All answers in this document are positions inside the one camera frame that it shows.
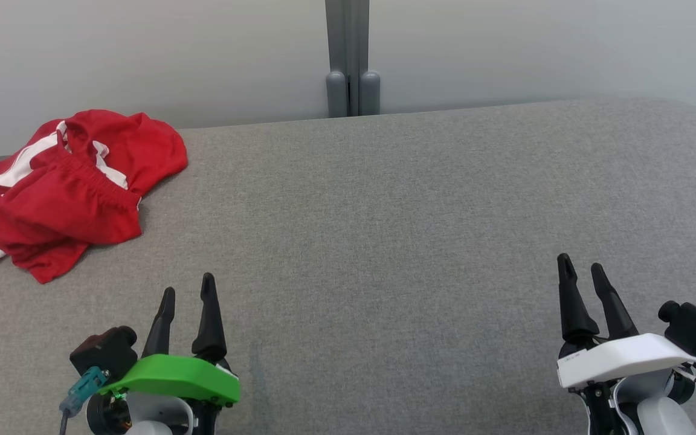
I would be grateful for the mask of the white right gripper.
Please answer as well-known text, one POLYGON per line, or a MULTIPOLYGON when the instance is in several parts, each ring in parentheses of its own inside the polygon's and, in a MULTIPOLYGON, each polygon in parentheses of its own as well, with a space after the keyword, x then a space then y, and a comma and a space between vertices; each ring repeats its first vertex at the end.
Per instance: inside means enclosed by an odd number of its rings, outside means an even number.
MULTIPOLYGON (((561 334, 571 345, 592 343, 599 333, 578 290, 578 275, 566 253, 557 258, 561 334)), ((686 366, 696 357, 665 337, 640 334, 600 263, 591 265, 596 295, 607 321, 608 339, 557 361, 562 388, 582 399, 588 434, 696 434, 682 405, 671 398, 675 385, 693 382, 686 366)))

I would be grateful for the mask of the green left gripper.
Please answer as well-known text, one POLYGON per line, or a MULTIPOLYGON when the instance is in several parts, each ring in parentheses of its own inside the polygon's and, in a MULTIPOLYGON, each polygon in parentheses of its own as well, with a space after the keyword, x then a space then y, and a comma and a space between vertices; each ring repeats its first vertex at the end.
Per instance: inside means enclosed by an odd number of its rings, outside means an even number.
POLYGON ((176 290, 164 290, 143 359, 89 399, 86 421, 91 433, 214 433, 223 408, 239 402, 240 381, 223 361, 227 344, 216 282, 209 272, 202 276, 201 301, 201 322, 191 347, 196 358, 168 355, 176 290))

